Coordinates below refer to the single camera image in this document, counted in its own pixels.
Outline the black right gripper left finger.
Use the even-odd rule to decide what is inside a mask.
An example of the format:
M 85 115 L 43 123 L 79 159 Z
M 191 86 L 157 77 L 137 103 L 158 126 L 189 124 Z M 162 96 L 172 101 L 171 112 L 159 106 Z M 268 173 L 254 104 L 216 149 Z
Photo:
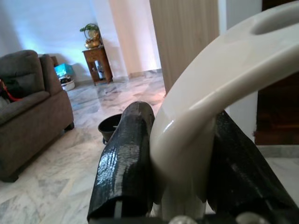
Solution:
M 121 202 L 122 217 L 140 217 L 153 205 L 150 132 L 154 122 L 151 106 L 131 103 L 102 151 L 93 185 L 87 221 L 114 217 Z

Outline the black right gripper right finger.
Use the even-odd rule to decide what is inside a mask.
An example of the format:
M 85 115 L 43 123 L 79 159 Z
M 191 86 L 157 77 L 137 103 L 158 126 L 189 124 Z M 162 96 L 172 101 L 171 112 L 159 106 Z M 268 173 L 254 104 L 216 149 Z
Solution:
M 231 117 L 216 116 L 207 201 L 217 214 L 260 215 L 270 224 L 297 224 L 299 208 L 256 145 Z

